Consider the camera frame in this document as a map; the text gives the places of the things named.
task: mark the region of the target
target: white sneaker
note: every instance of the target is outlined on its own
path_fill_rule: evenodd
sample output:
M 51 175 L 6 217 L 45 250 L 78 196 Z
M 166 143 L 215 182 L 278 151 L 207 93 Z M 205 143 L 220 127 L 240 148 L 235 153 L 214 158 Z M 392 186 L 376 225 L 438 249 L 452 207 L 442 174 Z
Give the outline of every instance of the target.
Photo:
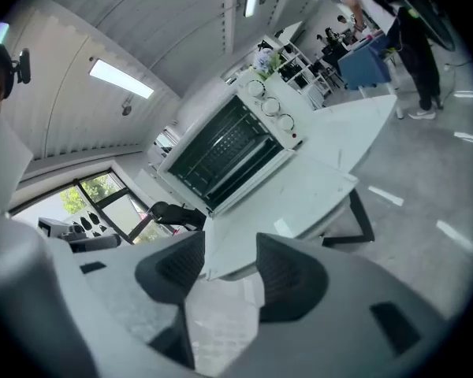
M 409 113 L 408 114 L 411 119 L 415 120 L 422 120 L 422 119 L 427 119 L 427 120 L 433 120 L 436 117 L 436 112 L 434 109 L 430 110 L 418 110 L 416 113 Z

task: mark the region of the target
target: oven window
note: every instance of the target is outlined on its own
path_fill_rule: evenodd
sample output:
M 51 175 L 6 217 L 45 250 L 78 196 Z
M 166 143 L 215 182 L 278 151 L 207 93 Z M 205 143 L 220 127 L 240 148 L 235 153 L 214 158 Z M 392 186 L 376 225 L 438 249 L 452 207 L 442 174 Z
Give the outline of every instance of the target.
M 280 143 L 235 96 L 169 172 L 214 210 L 281 150 Z

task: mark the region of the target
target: oven door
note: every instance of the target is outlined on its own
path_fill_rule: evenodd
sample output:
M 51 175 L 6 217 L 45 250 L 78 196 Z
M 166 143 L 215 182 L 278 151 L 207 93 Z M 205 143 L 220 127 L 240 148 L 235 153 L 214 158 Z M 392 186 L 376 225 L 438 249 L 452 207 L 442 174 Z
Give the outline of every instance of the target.
M 169 168 L 211 213 L 242 198 L 282 163 L 282 145 L 234 96 Z

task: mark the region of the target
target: desk surface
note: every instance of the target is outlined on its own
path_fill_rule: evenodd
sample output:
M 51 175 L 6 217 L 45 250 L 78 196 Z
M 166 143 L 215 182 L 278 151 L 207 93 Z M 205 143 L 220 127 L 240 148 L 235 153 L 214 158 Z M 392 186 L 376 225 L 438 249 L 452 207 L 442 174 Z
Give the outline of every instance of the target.
M 255 261 L 255 234 L 296 237 L 357 185 L 348 174 L 393 112 L 394 95 L 310 112 L 309 138 L 270 178 L 228 212 L 205 223 L 205 267 L 212 280 Z

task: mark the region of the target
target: window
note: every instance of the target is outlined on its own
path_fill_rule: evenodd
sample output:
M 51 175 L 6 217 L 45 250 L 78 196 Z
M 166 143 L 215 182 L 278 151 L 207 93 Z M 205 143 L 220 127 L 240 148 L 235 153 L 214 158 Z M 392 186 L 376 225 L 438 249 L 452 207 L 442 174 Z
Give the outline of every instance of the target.
M 159 133 L 155 141 L 155 145 L 161 149 L 163 157 L 166 157 L 177 143 L 179 143 L 178 138 L 168 128 Z
M 11 214 L 14 220 L 34 227 L 39 217 L 77 223 L 90 238 L 116 232 L 129 243 L 150 242 L 173 233 L 171 227 L 157 225 L 147 206 L 110 170 L 74 180 L 12 209 Z

